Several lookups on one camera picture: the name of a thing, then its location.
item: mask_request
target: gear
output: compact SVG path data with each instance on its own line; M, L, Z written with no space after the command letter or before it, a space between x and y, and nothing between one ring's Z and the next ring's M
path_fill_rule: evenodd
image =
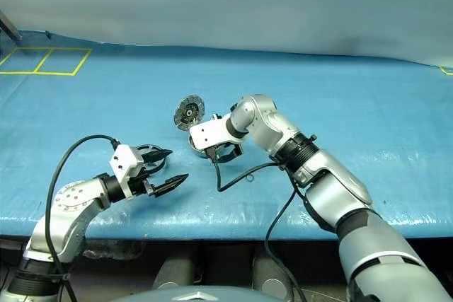
M178 129L188 131L201 122L205 115L205 103L197 95L188 95L178 105L173 121Z

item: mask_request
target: floor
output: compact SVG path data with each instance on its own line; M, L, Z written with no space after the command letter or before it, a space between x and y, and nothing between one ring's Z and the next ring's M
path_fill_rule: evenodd
M103 247L102 243L90 241L88 247L97 248L95 255ZM137 242L121 245L113 255L118 258L134 260L89 259L82 257L71 271L71 282L79 302L111 301L116 298L136 294L151 288L154 277L168 255L178 247L193 243L184 242ZM452 293L452 259L449 249L453 239L412 240L412 246L418 251L431 270ZM5 250L16 248L5 246L0 240L2 266L1 281L6 274L4 262L17 263L18 251ZM104 249L111 248L112 243ZM251 254L256 242L198 242L199 269L197 277L200 284L251 286ZM331 302L345 300L345 280L341 270L336 242L278 242L276 251L285 264L293 271L301 284L308 302ZM64 302L69 301L66 294Z

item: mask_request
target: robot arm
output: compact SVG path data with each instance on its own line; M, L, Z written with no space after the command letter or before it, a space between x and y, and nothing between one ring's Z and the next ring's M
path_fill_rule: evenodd
M340 162L283 117L271 98L250 95L231 114L190 128L195 148L216 161L224 143L248 136L307 188L304 205L340 240L351 301L451 301L406 240L374 211L367 188Z
M161 196L175 189L188 175L178 175L155 186L147 178L154 170L146 163L165 159L170 150L150 149L140 153L125 144L117 146L110 165L114 175L104 173L91 180L65 185L55 195L51 208L50 234L59 261L66 271L84 250L84 236L91 220L114 202L131 199L139 194ZM23 254L21 268L0 295L1 302L57 300L62 284L45 238L45 217L33 231Z

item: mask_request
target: blue mat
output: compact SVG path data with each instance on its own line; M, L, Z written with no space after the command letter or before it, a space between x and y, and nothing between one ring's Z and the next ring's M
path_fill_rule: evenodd
M88 134L173 149L159 184L190 177L174 192L118 202L88 229L92 238L262 239L291 194L275 168L223 193L212 165L190 150L173 113L188 94L207 118L242 95L265 93L303 133L367 184L377 211L406 237L453 236L453 78L392 59L126 47L24 33L32 47L92 49L74 76L0 75L0 234L30 235L44 214L47 186L67 148ZM4 37L2 55L13 49ZM0 72L32 72L47 50L17 50ZM41 72L70 73L85 52L55 50ZM111 173L106 141L91 141L63 170L58 187ZM268 161L252 141L222 165L223 181ZM327 239L298 199L274 238Z

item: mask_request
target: metal gear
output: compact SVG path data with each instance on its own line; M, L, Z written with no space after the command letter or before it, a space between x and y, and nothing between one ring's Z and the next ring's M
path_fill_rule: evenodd
M205 115L205 103L197 95L188 95L178 105L173 121L178 129L188 131L201 122Z

